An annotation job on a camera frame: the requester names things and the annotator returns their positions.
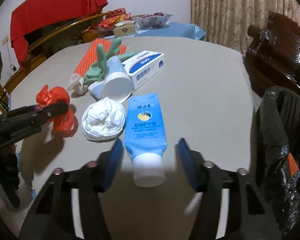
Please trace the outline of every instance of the black plastic bag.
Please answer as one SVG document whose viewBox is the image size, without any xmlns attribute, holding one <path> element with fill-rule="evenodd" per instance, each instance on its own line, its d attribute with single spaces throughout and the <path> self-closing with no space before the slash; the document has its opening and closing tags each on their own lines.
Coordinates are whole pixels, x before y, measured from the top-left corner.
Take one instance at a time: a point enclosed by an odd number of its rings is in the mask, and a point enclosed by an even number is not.
<svg viewBox="0 0 300 240">
<path fill-rule="evenodd" d="M 283 87 L 267 89 L 257 111 L 257 129 L 257 184 L 283 239 L 300 239 L 300 96 Z"/>
</svg>

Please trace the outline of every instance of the beige tabletop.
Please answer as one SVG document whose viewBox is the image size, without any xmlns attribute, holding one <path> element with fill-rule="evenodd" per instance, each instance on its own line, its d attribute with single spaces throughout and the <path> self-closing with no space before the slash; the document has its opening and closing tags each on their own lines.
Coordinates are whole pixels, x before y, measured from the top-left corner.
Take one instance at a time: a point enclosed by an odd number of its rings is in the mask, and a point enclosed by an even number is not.
<svg viewBox="0 0 300 240">
<path fill-rule="evenodd" d="M 158 93 L 168 143 L 163 156 L 166 180 L 153 188 L 135 186 L 131 160 L 124 151 L 112 187 L 100 194 L 105 219 L 113 239 L 185 240 L 193 226 L 200 195 L 187 183 L 176 144 L 184 137 L 191 149 L 200 151 L 220 168 L 248 169 L 253 116 L 250 82 L 241 54 L 216 44 L 172 37 L 125 38 L 123 44 L 127 51 L 165 53 L 165 67 L 133 95 Z M 68 47 L 42 63 L 13 91 L 12 108 L 35 104 L 35 95 L 46 84 L 49 88 L 66 87 L 89 46 L 90 43 Z M 70 103 L 79 121 L 72 138 L 52 136 L 50 124 L 18 143 L 23 172 L 33 179 L 37 192 L 54 168 L 79 169 L 111 148 L 113 141 L 87 141 L 81 132 L 82 114 L 94 102 L 89 93 L 82 97 L 71 95 Z M 128 102 L 123 106 L 127 110 Z M 120 139 L 124 141 L 124 132 Z M 218 237 L 226 226 L 226 192 L 223 196 Z M 83 237 L 76 191 L 73 211 L 76 234 Z"/>
</svg>

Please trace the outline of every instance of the metal bolt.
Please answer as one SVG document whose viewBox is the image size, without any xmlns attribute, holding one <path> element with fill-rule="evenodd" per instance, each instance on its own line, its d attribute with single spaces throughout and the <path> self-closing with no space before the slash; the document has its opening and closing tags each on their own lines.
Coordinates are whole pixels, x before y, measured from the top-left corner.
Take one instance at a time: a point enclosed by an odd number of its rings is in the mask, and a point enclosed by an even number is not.
<svg viewBox="0 0 300 240">
<path fill-rule="evenodd" d="M 53 171 L 54 175 L 60 175 L 61 173 L 63 173 L 63 169 L 62 168 L 55 168 Z"/>
<path fill-rule="evenodd" d="M 205 162 L 203 163 L 203 166 L 205 166 L 206 168 L 211 169 L 211 168 L 214 166 L 214 163 L 211 162 L 211 161 L 205 161 Z"/>
<path fill-rule="evenodd" d="M 238 173 L 240 175 L 247 175 L 248 171 L 245 168 L 240 168 L 240 169 L 238 169 Z"/>
<path fill-rule="evenodd" d="M 94 168 L 94 167 L 96 167 L 98 165 L 98 163 L 96 162 L 96 161 L 91 161 L 91 162 L 88 162 L 87 164 L 86 164 L 86 166 L 88 167 L 88 168 Z"/>
</svg>

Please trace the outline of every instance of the rubber glove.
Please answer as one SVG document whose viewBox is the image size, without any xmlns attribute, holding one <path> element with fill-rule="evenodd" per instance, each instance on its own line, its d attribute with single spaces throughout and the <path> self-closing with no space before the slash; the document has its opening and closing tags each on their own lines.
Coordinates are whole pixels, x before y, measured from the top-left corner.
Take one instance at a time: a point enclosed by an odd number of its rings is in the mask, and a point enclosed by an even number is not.
<svg viewBox="0 0 300 240">
<path fill-rule="evenodd" d="M 106 67 L 107 60 L 120 53 L 121 43 L 122 43 L 121 39 L 119 38 L 114 39 L 107 53 L 105 52 L 105 48 L 103 47 L 102 44 L 97 45 L 98 61 L 91 64 L 90 68 L 84 75 L 83 77 L 84 85 L 89 86 L 96 81 L 104 80 L 107 74 L 107 67 Z M 124 53 L 122 55 L 118 55 L 118 57 L 121 60 L 121 62 L 123 62 L 133 57 L 136 54 L 137 54 L 136 52 L 129 52 L 129 53 Z"/>
</svg>

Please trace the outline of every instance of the hand cream tube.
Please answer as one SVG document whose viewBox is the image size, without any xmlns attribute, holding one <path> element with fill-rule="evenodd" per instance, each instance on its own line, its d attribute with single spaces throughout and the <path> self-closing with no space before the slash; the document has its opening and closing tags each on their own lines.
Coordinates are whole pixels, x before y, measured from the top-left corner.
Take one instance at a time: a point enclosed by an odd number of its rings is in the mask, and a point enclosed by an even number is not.
<svg viewBox="0 0 300 240">
<path fill-rule="evenodd" d="M 140 187 L 161 184 L 167 141 L 157 93 L 129 99 L 124 144 L 132 160 L 134 183 Z"/>
</svg>

